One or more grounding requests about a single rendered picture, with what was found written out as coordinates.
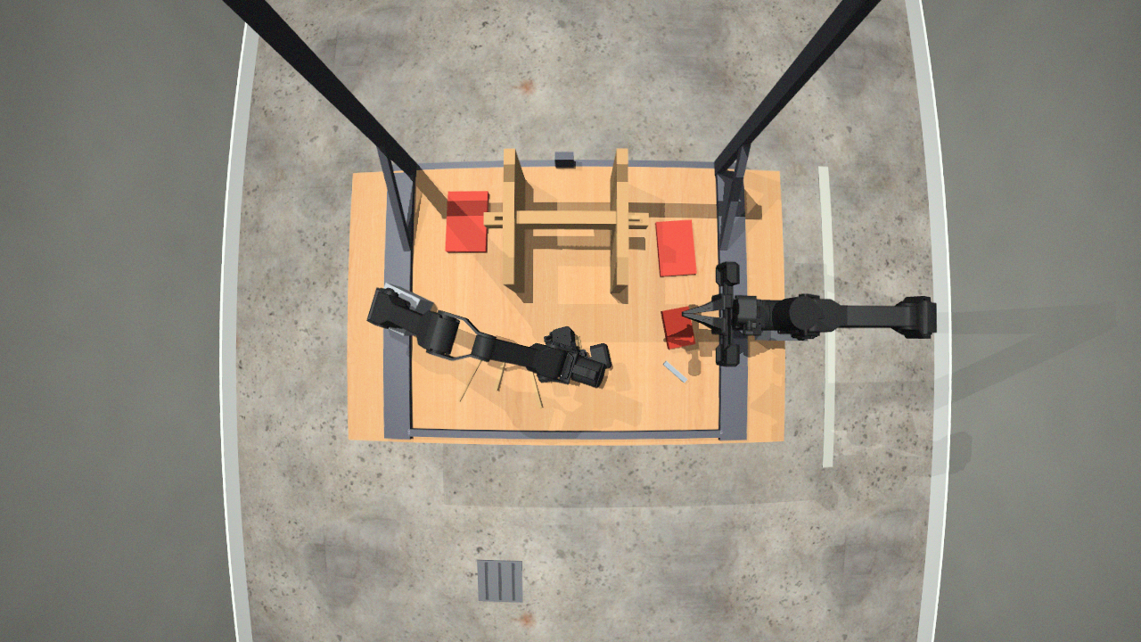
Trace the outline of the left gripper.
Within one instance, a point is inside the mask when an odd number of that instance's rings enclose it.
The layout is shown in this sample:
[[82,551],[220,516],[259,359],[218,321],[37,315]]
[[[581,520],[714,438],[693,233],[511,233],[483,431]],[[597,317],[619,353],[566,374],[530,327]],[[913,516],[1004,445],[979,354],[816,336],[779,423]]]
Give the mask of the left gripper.
[[[710,296],[710,304],[705,303],[702,304],[702,307],[699,306],[699,308],[682,310],[682,317],[690,318],[690,320],[696,320],[698,324],[709,326],[710,333],[712,334],[725,334],[725,355],[722,355],[722,344],[717,346],[717,366],[737,366],[739,365],[739,346],[730,344],[734,344],[734,330],[742,330],[734,328],[739,314],[738,301],[734,298],[734,285],[739,284],[739,265],[737,265],[736,261],[725,261],[725,263],[717,265],[718,287],[722,287],[722,276],[725,276],[725,293]],[[695,312],[709,312],[709,310],[725,310],[725,317],[695,315]],[[762,308],[756,308],[756,318],[762,318],[761,332],[764,332],[770,319],[770,310],[766,300],[762,300]],[[726,349],[726,347],[728,347],[728,349]]]

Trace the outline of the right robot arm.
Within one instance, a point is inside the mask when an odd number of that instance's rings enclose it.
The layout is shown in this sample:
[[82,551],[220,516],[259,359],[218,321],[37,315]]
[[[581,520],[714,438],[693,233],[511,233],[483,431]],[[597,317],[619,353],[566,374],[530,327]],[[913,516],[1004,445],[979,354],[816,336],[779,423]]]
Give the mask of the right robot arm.
[[[397,304],[400,308],[397,308]],[[411,312],[411,309],[407,309],[410,301],[398,296],[394,289],[377,287],[366,320],[369,324],[374,322],[374,325],[386,330],[393,326],[416,334],[416,346],[423,347],[424,353],[436,355],[445,360],[476,358],[482,361],[513,363],[517,366],[531,366],[527,369],[545,381],[569,383],[572,380],[594,389],[602,383],[604,363],[588,360],[578,355],[575,333],[569,326],[560,326],[549,332],[545,344],[520,346],[497,340],[494,334],[482,333],[467,317],[454,316],[445,310],[436,314],[432,310],[415,314],[414,310]],[[476,338],[474,338],[472,353],[453,358],[451,352],[460,325],[459,318],[470,326]],[[560,379],[557,379],[558,375]]]

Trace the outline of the wooden end board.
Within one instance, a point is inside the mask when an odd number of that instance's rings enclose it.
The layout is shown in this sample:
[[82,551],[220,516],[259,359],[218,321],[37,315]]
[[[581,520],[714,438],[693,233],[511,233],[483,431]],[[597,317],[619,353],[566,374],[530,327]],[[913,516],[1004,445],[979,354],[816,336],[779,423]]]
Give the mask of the wooden end board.
[[610,293],[621,293],[628,287],[628,149],[616,151],[610,192],[617,216],[610,230]]
[[525,230],[516,211],[525,211],[524,171],[516,149],[503,149],[503,285],[525,293]]

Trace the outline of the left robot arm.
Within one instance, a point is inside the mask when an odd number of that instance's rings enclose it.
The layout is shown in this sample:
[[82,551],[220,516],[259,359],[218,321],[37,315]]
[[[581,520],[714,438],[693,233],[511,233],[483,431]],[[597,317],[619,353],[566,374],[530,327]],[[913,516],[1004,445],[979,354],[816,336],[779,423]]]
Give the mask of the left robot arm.
[[[770,319],[764,332],[788,333],[799,341],[814,340],[820,333],[837,328],[891,328],[908,340],[930,340],[931,334],[937,333],[937,303],[931,303],[931,296],[906,296],[895,306],[845,306],[809,293],[799,296],[766,300]],[[756,296],[735,298],[739,314],[734,328],[742,328],[743,334],[761,336],[762,318],[756,318],[755,325],[755,317],[756,308],[762,308],[762,300],[759,303]]]

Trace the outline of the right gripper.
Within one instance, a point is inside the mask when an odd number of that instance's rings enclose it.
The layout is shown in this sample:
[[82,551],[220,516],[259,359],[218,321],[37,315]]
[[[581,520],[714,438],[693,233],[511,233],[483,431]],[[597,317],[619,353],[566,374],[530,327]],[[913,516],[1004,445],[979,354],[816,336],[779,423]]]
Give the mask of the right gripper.
[[[588,360],[602,361],[604,363],[604,369],[610,368],[610,366],[612,366],[610,349],[608,349],[607,344],[590,346],[590,353],[591,353],[591,357],[588,357],[586,356],[586,350],[580,350],[578,351],[578,355],[581,355],[581,357],[588,358]],[[551,381],[545,381],[545,379],[539,377],[539,382],[540,383],[547,383],[547,382],[551,382]]]

